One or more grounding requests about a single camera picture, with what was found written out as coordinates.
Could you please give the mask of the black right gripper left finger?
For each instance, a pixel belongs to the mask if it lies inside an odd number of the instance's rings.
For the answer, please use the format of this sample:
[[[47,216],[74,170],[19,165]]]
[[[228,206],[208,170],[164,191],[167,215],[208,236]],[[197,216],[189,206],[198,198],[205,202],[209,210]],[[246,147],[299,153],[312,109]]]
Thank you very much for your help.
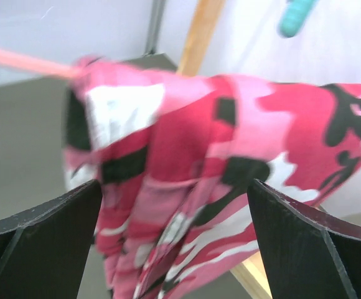
[[[76,298],[102,192],[90,180],[0,220],[0,298]]]

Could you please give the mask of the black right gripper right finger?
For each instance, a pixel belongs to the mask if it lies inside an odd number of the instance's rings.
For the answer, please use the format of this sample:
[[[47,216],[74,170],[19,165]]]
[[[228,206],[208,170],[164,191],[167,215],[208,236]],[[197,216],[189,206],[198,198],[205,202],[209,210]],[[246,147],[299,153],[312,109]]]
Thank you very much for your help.
[[[361,298],[361,227],[254,180],[251,216],[273,298]]]

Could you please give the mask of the pink camouflage trousers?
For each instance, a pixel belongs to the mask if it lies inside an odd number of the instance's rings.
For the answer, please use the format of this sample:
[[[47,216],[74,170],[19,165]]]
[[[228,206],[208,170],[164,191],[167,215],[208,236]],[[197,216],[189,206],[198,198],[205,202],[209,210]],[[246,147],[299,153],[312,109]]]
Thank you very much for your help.
[[[316,206],[361,168],[361,84],[77,66],[65,180],[100,182],[95,246],[112,298],[181,298],[253,255],[254,179]]]

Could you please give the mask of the pink wire hanger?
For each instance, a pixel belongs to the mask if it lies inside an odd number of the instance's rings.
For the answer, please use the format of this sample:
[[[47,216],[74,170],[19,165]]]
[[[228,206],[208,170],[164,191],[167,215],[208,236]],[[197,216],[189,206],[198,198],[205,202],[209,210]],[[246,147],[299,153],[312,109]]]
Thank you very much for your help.
[[[62,79],[72,79],[80,73],[80,69],[77,67],[61,65],[1,49],[0,66]]]

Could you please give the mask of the teal plastic hanger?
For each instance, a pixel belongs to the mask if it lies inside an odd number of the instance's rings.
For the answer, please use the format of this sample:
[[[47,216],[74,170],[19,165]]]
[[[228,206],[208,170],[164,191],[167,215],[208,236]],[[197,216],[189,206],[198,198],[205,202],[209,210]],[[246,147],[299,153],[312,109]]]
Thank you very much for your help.
[[[314,9],[317,0],[291,0],[281,16],[278,25],[280,36],[292,38],[302,29]]]

